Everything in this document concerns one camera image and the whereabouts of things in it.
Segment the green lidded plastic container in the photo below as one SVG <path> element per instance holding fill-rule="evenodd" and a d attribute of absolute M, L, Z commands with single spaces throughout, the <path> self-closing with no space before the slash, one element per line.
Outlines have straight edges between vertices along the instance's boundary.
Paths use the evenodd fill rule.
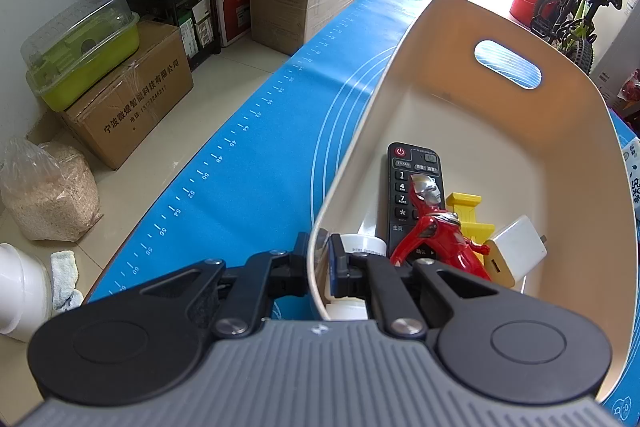
<path fill-rule="evenodd" d="M 21 46 L 32 93 L 55 112 L 69 108 L 140 44 L 127 0 L 80 0 Z"/>

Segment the cardboard box under green container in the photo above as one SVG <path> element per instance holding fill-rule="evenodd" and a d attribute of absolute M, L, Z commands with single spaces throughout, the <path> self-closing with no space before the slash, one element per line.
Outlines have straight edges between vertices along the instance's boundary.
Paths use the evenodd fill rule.
<path fill-rule="evenodd" d="M 144 20 L 138 31 L 137 52 L 58 114 L 113 170 L 193 88 L 180 29 Z"/>

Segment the blue silicone baking mat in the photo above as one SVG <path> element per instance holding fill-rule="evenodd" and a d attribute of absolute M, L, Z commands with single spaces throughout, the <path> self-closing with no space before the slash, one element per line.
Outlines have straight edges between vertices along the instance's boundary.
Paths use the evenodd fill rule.
<path fill-rule="evenodd" d="M 370 98 L 432 0 L 357 0 L 277 70 L 203 145 L 108 265 L 92 299 L 215 257 L 242 265 L 312 233 Z M 639 421 L 639 289 L 631 357 L 601 399 Z"/>

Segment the beige plastic storage bin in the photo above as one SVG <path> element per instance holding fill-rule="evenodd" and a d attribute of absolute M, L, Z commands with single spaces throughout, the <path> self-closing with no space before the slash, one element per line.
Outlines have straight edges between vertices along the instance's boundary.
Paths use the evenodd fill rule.
<path fill-rule="evenodd" d="M 622 148 L 590 79 L 503 17 L 432 0 L 386 67 L 314 222 L 307 270 L 318 314 L 326 236 L 384 230 L 393 142 L 434 150 L 445 190 L 480 195 L 483 221 L 532 220 L 547 254 L 516 286 L 604 330 L 613 361 L 599 398 L 612 395 L 632 352 L 638 247 Z"/>

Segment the red silver hero figure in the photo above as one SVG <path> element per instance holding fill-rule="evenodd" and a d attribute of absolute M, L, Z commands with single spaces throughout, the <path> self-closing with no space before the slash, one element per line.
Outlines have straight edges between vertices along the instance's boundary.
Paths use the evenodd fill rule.
<path fill-rule="evenodd" d="M 489 281 L 490 277 L 483 263 L 477 258 L 477 255 L 488 256 L 489 247 L 465 237 L 458 216 L 440 207 L 442 194 L 435 179 L 424 173 L 413 173 L 409 197 L 419 219 L 396 246 L 390 262 L 399 267 L 413 251 L 426 247 L 445 265 Z"/>

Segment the red plastic bucket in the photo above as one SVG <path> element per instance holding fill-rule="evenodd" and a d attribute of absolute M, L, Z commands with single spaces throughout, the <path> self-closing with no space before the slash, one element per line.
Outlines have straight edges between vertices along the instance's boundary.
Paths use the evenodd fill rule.
<path fill-rule="evenodd" d="M 537 0 L 513 0 L 510 7 L 510 15 L 519 23 L 528 27 L 534 17 L 534 9 Z"/>

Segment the white plastic jug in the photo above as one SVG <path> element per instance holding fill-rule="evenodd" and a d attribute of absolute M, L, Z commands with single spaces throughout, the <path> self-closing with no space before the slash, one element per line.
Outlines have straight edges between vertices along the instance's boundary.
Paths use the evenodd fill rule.
<path fill-rule="evenodd" d="M 46 267 L 11 244 L 0 244 L 1 334 L 28 343 L 50 319 L 51 283 Z"/>

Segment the yellow plastic toy tool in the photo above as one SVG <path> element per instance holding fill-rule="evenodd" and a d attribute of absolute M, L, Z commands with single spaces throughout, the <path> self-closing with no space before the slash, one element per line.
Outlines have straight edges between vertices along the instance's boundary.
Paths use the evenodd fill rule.
<path fill-rule="evenodd" d="M 446 207 L 458 216 L 462 234 L 477 244 L 484 244 L 496 229 L 495 225 L 476 219 L 476 207 L 481 202 L 482 196 L 475 194 L 451 192 L 446 197 Z"/>

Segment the white crumpled cloth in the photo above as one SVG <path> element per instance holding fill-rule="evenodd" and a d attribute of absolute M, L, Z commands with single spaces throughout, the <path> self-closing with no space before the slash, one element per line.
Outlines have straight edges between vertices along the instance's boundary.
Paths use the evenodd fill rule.
<path fill-rule="evenodd" d="M 57 251 L 50 256 L 52 309 L 55 314 L 78 308 L 84 295 L 77 288 L 79 271 L 73 251 Z"/>

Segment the white power adapter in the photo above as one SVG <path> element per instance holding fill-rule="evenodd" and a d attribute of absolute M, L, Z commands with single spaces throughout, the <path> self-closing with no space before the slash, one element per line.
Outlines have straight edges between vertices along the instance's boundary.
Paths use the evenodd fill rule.
<path fill-rule="evenodd" d="M 490 279 L 507 288 L 523 280 L 547 256 L 544 241 L 527 216 L 518 217 L 484 243 L 484 267 Z"/>

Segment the white freezer cabinet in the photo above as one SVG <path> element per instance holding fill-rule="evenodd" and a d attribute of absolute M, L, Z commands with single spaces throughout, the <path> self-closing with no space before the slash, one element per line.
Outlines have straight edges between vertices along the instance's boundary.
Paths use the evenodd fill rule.
<path fill-rule="evenodd" d="M 618 97 L 627 79 L 639 68 L 639 0 L 623 0 L 620 10 L 601 8 L 594 17 L 597 40 L 589 77 L 608 106 L 621 106 Z"/>

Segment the white pill bottle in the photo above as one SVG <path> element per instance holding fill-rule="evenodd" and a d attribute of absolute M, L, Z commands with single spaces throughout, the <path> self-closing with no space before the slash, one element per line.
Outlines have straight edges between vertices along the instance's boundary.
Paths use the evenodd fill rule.
<path fill-rule="evenodd" d="M 386 243 L 378 237 L 337 233 L 330 236 L 326 313 L 331 320 L 367 320 L 367 260 L 385 258 L 386 251 Z"/>

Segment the black tv remote control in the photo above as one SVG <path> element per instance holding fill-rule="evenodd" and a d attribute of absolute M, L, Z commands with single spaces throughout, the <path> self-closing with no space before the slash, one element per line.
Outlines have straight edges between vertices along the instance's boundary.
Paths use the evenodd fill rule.
<path fill-rule="evenodd" d="M 401 239 L 413 229 L 419 215 L 410 202 L 410 176 L 425 173 L 433 178 L 440 191 L 440 204 L 444 203 L 442 164 L 434 150 L 402 142 L 392 142 L 386 150 L 387 158 L 387 256 L 390 257 Z"/>

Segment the bag of wood pellets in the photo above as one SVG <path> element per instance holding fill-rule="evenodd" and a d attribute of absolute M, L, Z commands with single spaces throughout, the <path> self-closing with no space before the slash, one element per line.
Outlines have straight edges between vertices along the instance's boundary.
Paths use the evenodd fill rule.
<path fill-rule="evenodd" d="M 34 242 L 76 242 L 102 217 L 87 159 L 58 142 L 6 142 L 1 199 L 26 239 Z"/>

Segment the tissue box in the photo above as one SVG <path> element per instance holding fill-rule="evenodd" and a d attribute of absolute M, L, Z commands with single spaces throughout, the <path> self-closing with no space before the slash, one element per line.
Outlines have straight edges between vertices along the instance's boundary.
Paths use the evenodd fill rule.
<path fill-rule="evenodd" d="M 628 174 L 634 214 L 640 218 L 640 140 L 638 136 L 623 147 L 623 158 Z"/>

